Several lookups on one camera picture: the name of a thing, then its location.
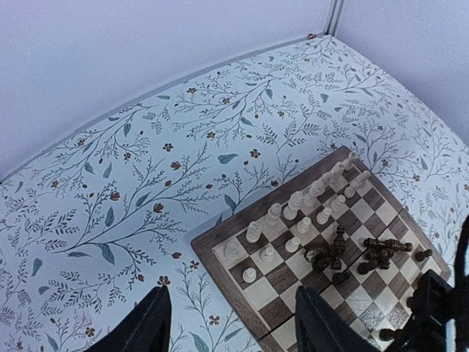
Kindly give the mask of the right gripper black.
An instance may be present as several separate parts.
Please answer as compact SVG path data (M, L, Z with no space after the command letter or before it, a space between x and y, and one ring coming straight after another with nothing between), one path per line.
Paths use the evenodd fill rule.
M454 350L468 349L468 276L456 278L451 287L434 271L427 271L407 301L412 315L403 329L395 331L389 351L445 351L450 321L455 327Z

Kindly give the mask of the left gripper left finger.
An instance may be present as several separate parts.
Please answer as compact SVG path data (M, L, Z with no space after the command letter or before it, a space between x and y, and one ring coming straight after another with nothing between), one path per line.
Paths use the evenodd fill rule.
M170 331L169 291L166 287L154 287L114 330L86 351L167 351Z

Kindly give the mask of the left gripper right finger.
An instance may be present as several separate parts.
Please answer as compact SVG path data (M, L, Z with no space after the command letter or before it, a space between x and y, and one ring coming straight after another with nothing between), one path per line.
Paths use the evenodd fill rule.
M295 336L299 351L377 350L353 331L314 289L299 287L295 299Z

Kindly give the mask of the dark pawn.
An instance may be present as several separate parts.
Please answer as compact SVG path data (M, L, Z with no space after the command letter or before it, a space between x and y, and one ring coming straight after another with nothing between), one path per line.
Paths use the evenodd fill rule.
M426 258L431 257L432 255L433 251L431 249L426 249L423 251L416 252L414 258L417 263L421 263L425 261Z

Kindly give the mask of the dark piece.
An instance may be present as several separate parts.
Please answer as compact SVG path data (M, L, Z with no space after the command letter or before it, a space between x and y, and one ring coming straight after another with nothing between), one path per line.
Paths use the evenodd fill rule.
M399 339L402 336L402 329L381 329L379 332L379 338L382 341L392 341Z

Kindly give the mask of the wooden chess board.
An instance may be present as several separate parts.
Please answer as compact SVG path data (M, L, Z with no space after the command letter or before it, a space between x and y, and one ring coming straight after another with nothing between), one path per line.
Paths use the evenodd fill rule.
M200 262L263 351L295 351L295 294L318 292L385 350L419 279L450 268L408 211L347 147L194 238Z

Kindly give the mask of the pile of dark pieces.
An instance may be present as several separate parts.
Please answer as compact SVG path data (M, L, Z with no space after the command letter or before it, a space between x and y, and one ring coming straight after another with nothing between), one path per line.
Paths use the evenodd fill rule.
M305 259L311 263L313 272L322 273L329 268L336 271L332 281L335 285L346 282L351 273L343 268L354 263L360 257L362 263L358 264L359 275L367 275L376 269L388 270L391 266L391 258L398 252L411 252L411 243L402 243L394 239L384 241L376 238L365 238L363 246L359 247L349 239L345 240L346 228L343 225L336 227L335 237L332 243L325 243L322 246L313 246L304 254Z

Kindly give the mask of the row of white pieces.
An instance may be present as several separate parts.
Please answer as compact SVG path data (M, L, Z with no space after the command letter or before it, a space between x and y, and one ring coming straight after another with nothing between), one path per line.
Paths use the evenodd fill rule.
M213 251L241 290L283 293L293 285L333 282L336 271L313 272L305 252L332 243L340 224L351 241L382 207L370 172L358 169L354 157L349 154L304 191L289 194L285 204L268 203L262 213L250 211L223 227L226 240Z

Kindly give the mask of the floral patterned table mat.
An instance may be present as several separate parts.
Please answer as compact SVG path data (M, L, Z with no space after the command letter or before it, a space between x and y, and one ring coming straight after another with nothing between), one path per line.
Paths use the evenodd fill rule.
M452 282L468 145L382 68L312 35L133 103L1 182L1 349L86 351L166 287L168 351L263 351L192 240L340 147Z

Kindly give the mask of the right aluminium frame post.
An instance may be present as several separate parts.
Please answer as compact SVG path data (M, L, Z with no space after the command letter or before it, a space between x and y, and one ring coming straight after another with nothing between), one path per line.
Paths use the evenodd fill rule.
M335 36L343 13L345 0L331 0L323 34Z

